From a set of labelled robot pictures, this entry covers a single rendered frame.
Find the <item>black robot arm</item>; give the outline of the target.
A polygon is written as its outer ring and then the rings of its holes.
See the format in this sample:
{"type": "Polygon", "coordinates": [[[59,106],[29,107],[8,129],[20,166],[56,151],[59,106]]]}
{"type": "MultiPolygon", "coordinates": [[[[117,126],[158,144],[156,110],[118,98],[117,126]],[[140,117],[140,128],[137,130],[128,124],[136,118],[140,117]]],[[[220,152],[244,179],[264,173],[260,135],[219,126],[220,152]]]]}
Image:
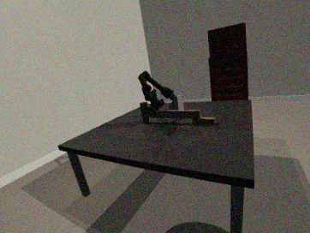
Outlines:
{"type": "MultiPolygon", "coordinates": [[[[155,99],[157,97],[156,90],[152,89],[150,85],[147,84],[147,81],[149,81],[151,84],[153,84],[158,90],[160,90],[161,94],[163,94],[164,97],[167,99],[170,98],[172,101],[176,98],[176,95],[173,93],[174,91],[171,90],[168,87],[161,86],[158,82],[156,82],[150,74],[145,70],[138,76],[138,79],[140,80],[140,83],[142,85],[142,92],[144,93],[145,100],[150,101],[151,99],[155,99]],[[152,90],[152,91],[151,91],[152,90]]],[[[162,107],[164,105],[164,100],[155,100],[155,106],[162,107]]]]}

